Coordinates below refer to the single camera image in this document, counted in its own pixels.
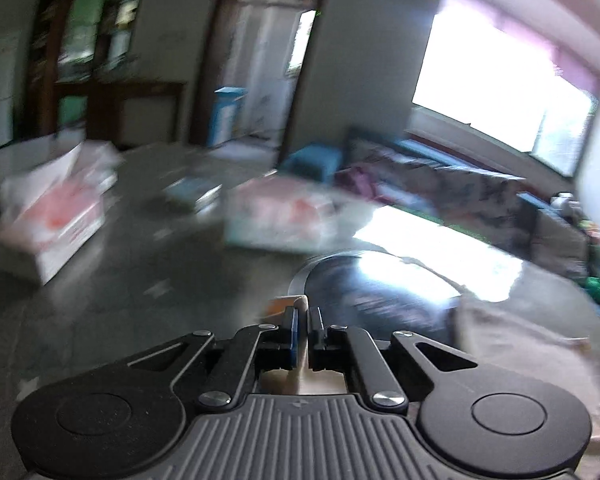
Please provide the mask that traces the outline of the cream white garment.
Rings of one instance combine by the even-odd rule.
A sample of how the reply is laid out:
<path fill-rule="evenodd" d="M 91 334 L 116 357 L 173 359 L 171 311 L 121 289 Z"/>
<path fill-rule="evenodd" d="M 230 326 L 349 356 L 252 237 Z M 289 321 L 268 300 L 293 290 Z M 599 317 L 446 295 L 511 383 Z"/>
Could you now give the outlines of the cream white garment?
<path fill-rule="evenodd" d="M 270 302 L 262 322 L 283 321 L 286 307 L 308 310 L 306 296 L 278 297 Z M 600 367 L 586 338 L 567 338 L 500 308 L 487 309 L 473 296 L 460 297 L 456 310 L 460 350 L 479 360 L 544 380 L 576 396 L 593 424 L 588 453 L 600 453 Z M 299 368 L 264 374 L 265 391 L 283 394 L 334 394 L 347 391 L 342 374 L 311 372 L 306 352 L 300 351 Z"/>

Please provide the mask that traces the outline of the window with green frame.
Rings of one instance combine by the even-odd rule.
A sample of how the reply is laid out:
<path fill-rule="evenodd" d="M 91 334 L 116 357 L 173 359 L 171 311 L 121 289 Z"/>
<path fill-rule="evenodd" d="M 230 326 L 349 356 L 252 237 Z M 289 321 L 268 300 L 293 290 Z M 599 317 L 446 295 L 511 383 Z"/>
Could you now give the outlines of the window with green frame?
<path fill-rule="evenodd" d="M 480 0 L 441 0 L 414 102 L 571 178 L 598 105 L 600 77 Z"/>

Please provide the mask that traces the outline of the blue corner sofa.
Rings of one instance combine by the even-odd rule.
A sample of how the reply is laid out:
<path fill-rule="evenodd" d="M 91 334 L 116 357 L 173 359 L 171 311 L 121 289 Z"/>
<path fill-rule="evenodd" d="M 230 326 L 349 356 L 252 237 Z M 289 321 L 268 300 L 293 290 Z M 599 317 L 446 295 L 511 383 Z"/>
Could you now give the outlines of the blue corner sofa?
<path fill-rule="evenodd" d="M 570 278 L 600 315 L 600 229 L 569 192 L 544 200 L 523 177 L 360 128 L 350 129 L 343 148 L 311 143 L 279 168 L 418 214 Z"/>

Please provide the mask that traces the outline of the pink tissue pack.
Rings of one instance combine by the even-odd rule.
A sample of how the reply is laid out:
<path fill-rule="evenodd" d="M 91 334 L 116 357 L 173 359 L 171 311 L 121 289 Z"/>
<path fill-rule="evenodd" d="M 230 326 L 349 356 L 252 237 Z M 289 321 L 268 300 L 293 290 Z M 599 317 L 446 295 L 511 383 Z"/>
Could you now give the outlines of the pink tissue pack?
<path fill-rule="evenodd" d="M 267 176 L 226 194 L 224 242 L 271 252 L 316 254 L 338 234 L 335 203 L 310 182 Z"/>

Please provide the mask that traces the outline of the white pink plastic bag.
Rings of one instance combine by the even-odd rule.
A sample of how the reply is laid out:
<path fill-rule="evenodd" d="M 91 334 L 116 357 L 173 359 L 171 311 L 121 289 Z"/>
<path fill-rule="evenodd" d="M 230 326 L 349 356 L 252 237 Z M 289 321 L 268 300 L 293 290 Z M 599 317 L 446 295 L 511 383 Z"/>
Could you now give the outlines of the white pink plastic bag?
<path fill-rule="evenodd" d="M 105 223 L 104 195 L 123 158 L 107 141 L 52 148 L 0 185 L 0 269 L 48 283 Z"/>

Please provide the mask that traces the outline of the dark wooden door frame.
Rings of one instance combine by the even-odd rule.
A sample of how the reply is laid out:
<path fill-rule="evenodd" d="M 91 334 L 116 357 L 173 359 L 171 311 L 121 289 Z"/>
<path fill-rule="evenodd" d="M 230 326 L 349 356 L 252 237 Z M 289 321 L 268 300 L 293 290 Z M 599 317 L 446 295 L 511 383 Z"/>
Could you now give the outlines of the dark wooden door frame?
<path fill-rule="evenodd" d="M 210 138 L 209 128 L 213 107 L 212 91 L 221 76 L 221 68 L 228 60 L 230 54 L 230 32 L 237 23 L 239 0 L 215 0 L 208 21 L 206 34 L 204 35 L 204 47 L 198 65 L 197 77 L 195 79 L 195 91 L 192 99 L 192 112 L 190 113 L 188 133 L 186 141 L 188 144 L 204 146 Z M 316 0 L 310 4 L 320 15 L 321 7 L 325 0 Z M 290 129 L 294 126 L 296 98 L 291 98 L 289 117 L 283 130 L 283 140 L 278 152 L 278 163 L 281 164 L 290 150 Z"/>

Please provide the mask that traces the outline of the long butterfly print pillow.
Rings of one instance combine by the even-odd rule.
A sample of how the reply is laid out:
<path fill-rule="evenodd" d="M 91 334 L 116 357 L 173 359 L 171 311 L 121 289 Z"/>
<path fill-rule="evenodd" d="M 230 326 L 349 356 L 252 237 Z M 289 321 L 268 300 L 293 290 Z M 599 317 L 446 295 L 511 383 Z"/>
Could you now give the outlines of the long butterfly print pillow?
<path fill-rule="evenodd" d="M 365 166 L 374 175 L 378 202 L 418 212 L 508 252 L 521 252 L 530 242 L 520 218 L 523 178 L 443 165 L 367 140 L 353 142 L 350 166 Z"/>

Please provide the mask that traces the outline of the grey cushion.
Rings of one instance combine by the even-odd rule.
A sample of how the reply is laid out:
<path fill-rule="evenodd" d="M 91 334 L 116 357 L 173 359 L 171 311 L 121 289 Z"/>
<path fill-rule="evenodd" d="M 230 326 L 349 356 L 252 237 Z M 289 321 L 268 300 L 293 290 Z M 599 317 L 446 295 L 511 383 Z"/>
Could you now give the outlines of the grey cushion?
<path fill-rule="evenodd" d="M 536 218 L 531 239 L 531 261 L 576 282 L 588 277 L 588 238 L 551 209 Z"/>

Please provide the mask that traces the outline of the small blue book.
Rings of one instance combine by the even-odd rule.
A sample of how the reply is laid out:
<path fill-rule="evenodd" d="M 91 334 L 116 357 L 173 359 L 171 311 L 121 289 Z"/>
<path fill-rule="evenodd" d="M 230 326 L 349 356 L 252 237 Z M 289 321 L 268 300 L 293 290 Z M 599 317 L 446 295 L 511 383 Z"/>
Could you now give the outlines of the small blue book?
<path fill-rule="evenodd" d="M 201 211 L 220 196 L 222 185 L 203 178 L 184 177 L 163 189 L 162 195 L 171 203 L 191 211 Z"/>

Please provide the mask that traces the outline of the black round induction cooktop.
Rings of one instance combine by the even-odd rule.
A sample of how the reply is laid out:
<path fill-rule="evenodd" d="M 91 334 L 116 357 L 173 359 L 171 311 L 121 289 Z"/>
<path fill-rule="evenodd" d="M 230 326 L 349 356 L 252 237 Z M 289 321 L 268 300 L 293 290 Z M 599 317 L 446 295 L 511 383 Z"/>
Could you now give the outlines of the black round induction cooktop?
<path fill-rule="evenodd" d="M 420 264 L 371 250 L 338 252 L 309 261 L 291 280 L 322 312 L 323 323 L 351 325 L 388 340 L 396 330 L 455 347 L 460 291 Z"/>

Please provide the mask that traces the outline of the pink purple cloth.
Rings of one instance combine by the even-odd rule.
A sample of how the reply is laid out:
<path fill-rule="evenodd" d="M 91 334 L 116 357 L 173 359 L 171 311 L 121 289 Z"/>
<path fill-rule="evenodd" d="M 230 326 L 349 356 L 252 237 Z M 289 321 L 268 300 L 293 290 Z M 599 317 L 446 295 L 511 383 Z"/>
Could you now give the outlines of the pink purple cloth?
<path fill-rule="evenodd" d="M 377 181 L 365 166 L 350 166 L 337 171 L 334 183 L 337 188 L 364 200 L 377 200 L 379 197 Z"/>

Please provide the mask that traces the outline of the blue white small cabinet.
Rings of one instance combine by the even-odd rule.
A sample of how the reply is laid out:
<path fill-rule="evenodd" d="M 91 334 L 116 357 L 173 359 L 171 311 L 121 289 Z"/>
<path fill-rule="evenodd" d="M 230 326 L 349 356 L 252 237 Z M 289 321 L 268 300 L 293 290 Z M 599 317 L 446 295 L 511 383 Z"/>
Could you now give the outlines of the blue white small cabinet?
<path fill-rule="evenodd" d="M 214 92 L 209 134 L 209 148 L 229 141 L 234 132 L 234 125 L 242 108 L 242 100 L 247 89 L 242 87 L 221 87 Z"/>

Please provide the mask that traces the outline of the white plush toy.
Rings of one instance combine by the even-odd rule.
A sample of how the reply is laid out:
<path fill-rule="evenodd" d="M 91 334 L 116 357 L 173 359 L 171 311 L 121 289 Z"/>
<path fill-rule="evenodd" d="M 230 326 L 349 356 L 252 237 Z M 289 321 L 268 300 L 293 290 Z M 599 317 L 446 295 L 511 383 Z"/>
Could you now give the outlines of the white plush toy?
<path fill-rule="evenodd" d="M 579 221 L 583 216 L 581 204 L 572 193 L 558 193 L 550 200 L 550 206 L 562 218 L 570 221 Z"/>

